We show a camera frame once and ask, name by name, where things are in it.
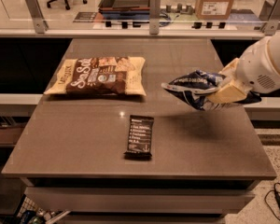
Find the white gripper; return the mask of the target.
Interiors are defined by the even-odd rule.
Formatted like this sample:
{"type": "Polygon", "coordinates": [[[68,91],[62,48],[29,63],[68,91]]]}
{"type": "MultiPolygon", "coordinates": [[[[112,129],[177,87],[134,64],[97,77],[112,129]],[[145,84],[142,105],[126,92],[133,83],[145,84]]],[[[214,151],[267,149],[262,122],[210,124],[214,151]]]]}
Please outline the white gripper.
{"type": "Polygon", "coordinates": [[[207,96],[215,104],[242,101],[250,89],[258,93],[280,90],[280,35],[264,37],[234,58],[219,73],[236,77],[218,91],[207,96]]]}

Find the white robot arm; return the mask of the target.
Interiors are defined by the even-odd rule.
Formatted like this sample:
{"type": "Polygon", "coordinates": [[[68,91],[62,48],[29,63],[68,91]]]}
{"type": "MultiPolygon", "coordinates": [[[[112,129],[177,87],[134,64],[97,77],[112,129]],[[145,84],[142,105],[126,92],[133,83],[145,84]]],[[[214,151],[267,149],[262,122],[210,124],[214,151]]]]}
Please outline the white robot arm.
{"type": "Polygon", "coordinates": [[[280,90],[280,32],[248,47],[220,72],[225,79],[206,96],[214,104],[253,104],[260,95],[280,90]]]}

